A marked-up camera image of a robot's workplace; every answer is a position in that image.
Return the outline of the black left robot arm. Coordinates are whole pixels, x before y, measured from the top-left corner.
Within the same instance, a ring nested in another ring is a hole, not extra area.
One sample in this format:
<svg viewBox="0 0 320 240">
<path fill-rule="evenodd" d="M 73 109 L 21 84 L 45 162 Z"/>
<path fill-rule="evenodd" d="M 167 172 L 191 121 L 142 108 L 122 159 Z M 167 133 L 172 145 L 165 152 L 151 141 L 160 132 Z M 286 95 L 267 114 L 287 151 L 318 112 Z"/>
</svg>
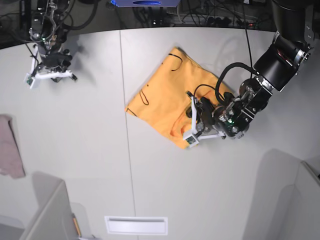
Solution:
<svg viewBox="0 0 320 240">
<path fill-rule="evenodd" d="M 212 87 L 218 102 L 187 93 L 191 99 L 187 111 L 191 129 L 183 138 L 190 144 L 219 137 L 241 138 L 256 114 L 268 105 L 273 90 L 282 91 L 311 55 L 315 34 L 320 31 L 320 2 L 273 0 L 271 7 L 276 27 L 271 45 L 254 65 L 235 62 L 222 71 Z M 238 96 L 220 92 L 225 76 L 233 68 L 250 72 Z"/>
</svg>

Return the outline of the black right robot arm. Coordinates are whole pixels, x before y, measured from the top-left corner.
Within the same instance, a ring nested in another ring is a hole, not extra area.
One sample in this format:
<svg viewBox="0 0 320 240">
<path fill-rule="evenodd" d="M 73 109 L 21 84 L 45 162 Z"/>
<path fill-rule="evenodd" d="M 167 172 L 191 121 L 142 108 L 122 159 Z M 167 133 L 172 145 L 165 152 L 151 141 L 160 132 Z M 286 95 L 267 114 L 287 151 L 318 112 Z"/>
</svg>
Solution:
<svg viewBox="0 0 320 240">
<path fill-rule="evenodd" d="M 73 57 L 63 44 L 68 31 L 63 23 L 71 5 L 69 0 L 39 0 L 32 14 L 30 40 L 34 43 L 31 53 L 31 70 L 24 81 L 34 88 L 42 80 L 58 83 L 64 78 L 78 78 L 69 70 Z"/>
</svg>

